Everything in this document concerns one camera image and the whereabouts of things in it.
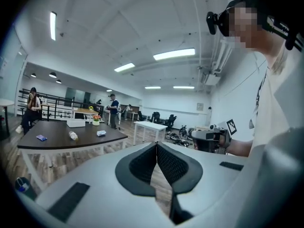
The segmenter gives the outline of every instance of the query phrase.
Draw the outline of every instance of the flower pot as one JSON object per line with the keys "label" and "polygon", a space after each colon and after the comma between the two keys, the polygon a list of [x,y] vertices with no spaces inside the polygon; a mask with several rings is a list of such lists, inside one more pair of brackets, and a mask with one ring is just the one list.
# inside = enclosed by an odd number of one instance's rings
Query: flower pot
{"label": "flower pot", "polygon": [[99,121],[93,121],[94,126],[99,126]]}

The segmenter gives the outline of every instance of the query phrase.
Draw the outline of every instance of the plastic bottle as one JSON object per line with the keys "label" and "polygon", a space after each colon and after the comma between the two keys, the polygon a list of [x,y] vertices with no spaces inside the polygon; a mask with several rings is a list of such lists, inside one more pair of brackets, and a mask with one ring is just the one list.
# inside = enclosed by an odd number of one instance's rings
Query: plastic bottle
{"label": "plastic bottle", "polygon": [[78,140],[77,134],[74,133],[73,131],[70,131],[70,132],[68,133],[68,135],[70,135],[71,139],[76,140],[76,141]]}

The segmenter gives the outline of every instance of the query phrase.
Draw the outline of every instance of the fluorescent light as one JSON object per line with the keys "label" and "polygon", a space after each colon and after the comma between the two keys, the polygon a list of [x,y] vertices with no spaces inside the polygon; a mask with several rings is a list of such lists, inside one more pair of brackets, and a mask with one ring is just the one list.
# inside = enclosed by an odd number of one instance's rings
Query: fluorescent light
{"label": "fluorescent light", "polygon": [[57,16],[56,13],[51,12],[50,27],[51,27],[51,38],[52,38],[52,40],[56,40],[56,16]]}
{"label": "fluorescent light", "polygon": [[194,89],[194,86],[173,86],[174,89]]}
{"label": "fluorescent light", "polygon": [[154,55],[153,57],[155,58],[155,60],[162,60],[170,57],[181,57],[181,56],[190,56],[190,55],[195,55],[194,48],[160,53]]}
{"label": "fluorescent light", "polygon": [[131,67],[135,67],[135,65],[133,63],[129,63],[127,65],[124,65],[124,66],[120,66],[116,69],[114,69],[116,72],[120,72],[120,71],[123,71],[123,70],[126,70],[126,69],[129,69]]}
{"label": "fluorescent light", "polygon": [[161,89],[159,86],[145,87],[145,89]]}

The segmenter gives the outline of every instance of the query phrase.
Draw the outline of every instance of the air conditioner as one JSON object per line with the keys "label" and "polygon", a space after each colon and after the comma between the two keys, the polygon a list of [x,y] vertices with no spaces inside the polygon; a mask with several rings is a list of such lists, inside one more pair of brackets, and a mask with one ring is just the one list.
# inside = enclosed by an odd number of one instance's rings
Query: air conditioner
{"label": "air conditioner", "polygon": [[207,74],[204,77],[203,83],[208,86],[215,86],[220,80],[220,77],[217,77],[214,74]]}

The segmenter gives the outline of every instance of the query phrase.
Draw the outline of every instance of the trash bin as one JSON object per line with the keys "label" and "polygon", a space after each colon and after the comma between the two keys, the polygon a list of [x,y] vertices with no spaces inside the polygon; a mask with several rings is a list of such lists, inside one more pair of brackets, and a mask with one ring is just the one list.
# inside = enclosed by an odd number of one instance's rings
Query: trash bin
{"label": "trash bin", "polygon": [[15,181],[15,189],[19,192],[24,193],[30,199],[35,200],[37,194],[35,193],[33,187],[31,186],[28,179],[25,177],[18,177]]}

